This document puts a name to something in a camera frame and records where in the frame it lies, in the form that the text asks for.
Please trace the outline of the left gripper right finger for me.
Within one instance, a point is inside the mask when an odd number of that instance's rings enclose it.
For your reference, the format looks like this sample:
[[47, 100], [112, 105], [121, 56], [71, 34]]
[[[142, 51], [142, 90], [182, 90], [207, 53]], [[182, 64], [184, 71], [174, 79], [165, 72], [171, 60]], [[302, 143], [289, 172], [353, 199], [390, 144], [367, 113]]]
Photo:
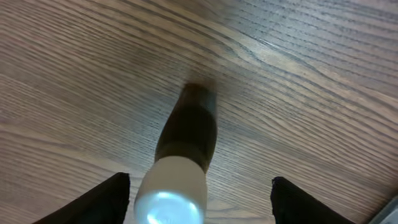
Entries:
[[272, 180], [271, 204], [276, 224], [353, 224], [284, 177]]

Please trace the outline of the clear plastic container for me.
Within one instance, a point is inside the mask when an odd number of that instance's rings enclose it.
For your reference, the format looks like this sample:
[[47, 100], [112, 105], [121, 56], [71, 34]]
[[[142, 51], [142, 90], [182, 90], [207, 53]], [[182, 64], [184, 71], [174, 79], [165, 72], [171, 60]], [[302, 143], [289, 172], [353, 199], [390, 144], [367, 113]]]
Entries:
[[398, 224], [398, 198], [395, 196], [369, 224]]

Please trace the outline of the dark bottle white cap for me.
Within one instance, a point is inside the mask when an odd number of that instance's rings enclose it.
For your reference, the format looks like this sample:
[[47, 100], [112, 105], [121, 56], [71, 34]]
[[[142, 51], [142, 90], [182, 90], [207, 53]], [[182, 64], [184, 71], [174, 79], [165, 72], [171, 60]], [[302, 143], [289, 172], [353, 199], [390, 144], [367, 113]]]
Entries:
[[206, 173], [217, 140], [216, 93], [196, 83], [180, 93], [134, 201], [139, 224], [204, 224]]

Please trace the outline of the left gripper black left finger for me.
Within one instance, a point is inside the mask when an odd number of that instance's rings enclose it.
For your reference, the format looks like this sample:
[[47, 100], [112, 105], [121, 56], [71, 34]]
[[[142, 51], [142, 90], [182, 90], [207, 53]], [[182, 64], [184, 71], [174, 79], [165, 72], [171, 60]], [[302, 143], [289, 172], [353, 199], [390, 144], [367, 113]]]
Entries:
[[129, 174], [118, 172], [34, 224], [123, 224], [129, 196]]

